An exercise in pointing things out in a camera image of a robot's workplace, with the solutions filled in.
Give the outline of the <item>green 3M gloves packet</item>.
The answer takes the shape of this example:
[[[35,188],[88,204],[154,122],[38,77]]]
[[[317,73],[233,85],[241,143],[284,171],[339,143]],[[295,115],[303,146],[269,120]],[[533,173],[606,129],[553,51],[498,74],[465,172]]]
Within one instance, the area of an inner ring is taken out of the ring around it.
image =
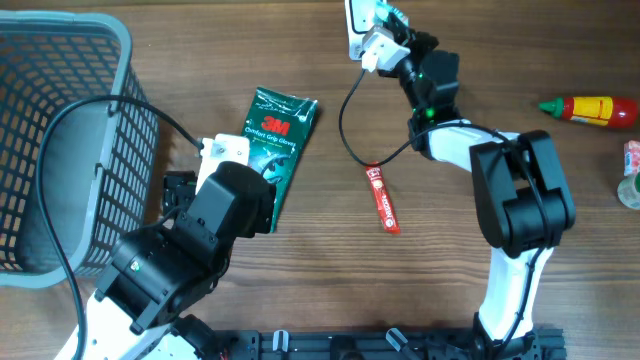
[[[277,229],[317,107],[316,100],[258,87],[246,116],[241,135],[250,143],[248,165],[276,187],[271,232]]]

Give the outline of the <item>red sachet pack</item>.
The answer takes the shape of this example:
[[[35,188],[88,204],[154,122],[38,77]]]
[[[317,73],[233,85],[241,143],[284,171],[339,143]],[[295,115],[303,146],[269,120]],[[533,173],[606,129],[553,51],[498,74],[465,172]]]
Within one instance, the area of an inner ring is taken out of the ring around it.
[[[397,221],[392,200],[387,191],[384,177],[379,166],[369,166],[365,168],[370,188],[376,202],[379,218],[384,231],[390,234],[401,232]]]

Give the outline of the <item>sriracha bottle green cap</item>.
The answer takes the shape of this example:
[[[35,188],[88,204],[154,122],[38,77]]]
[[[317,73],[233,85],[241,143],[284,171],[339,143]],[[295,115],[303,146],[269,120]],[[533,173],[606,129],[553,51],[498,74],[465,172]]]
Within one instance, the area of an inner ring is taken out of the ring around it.
[[[611,96],[556,98],[538,108],[556,119],[615,129],[631,128],[639,115],[634,100]]]

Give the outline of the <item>red white tissue packet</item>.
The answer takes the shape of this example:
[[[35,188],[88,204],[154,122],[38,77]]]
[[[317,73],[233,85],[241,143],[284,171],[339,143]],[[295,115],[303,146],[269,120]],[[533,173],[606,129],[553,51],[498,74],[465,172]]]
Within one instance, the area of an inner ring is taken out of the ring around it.
[[[624,144],[624,176],[637,174],[640,167],[640,142],[631,140]]]

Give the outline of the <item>green lid jar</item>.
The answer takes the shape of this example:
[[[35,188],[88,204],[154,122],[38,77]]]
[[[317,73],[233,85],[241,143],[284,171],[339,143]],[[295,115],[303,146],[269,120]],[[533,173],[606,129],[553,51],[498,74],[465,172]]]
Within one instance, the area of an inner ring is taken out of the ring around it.
[[[617,196],[620,202],[633,210],[640,209],[639,180],[639,173],[629,175],[619,183],[617,188]]]

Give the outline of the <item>mint green wipes packet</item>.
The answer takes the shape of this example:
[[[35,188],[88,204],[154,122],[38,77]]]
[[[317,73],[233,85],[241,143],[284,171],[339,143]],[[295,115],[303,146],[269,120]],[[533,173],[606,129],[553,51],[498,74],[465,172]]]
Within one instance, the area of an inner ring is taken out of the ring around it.
[[[375,24],[382,25],[384,22],[388,22],[392,14],[394,14],[404,25],[409,25],[409,17],[406,16],[401,10],[388,4],[386,0],[376,1],[374,10]]]

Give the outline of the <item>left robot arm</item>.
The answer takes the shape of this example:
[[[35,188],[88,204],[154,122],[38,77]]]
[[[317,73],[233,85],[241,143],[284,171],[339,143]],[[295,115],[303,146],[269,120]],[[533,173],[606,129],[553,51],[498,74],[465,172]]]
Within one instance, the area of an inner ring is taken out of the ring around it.
[[[96,281],[85,318],[60,359],[218,359],[224,347],[182,313],[214,291],[233,244],[271,230],[275,185],[250,167],[225,161],[188,207],[121,236]]]

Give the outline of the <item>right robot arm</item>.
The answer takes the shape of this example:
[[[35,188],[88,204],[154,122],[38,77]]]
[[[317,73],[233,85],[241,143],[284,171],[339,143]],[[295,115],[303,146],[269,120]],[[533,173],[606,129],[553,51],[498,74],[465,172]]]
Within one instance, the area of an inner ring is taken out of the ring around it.
[[[504,359],[537,350],[532,308],[546,262],[576,208],[550,135],[507,133],[461,117],[455,104],[459,57],[403,22],[387,29],[409,53],[392,69],[412,107],[411,147],[470,172],[476,215],[491,247],[484,300],[474,318],[471,355]]]

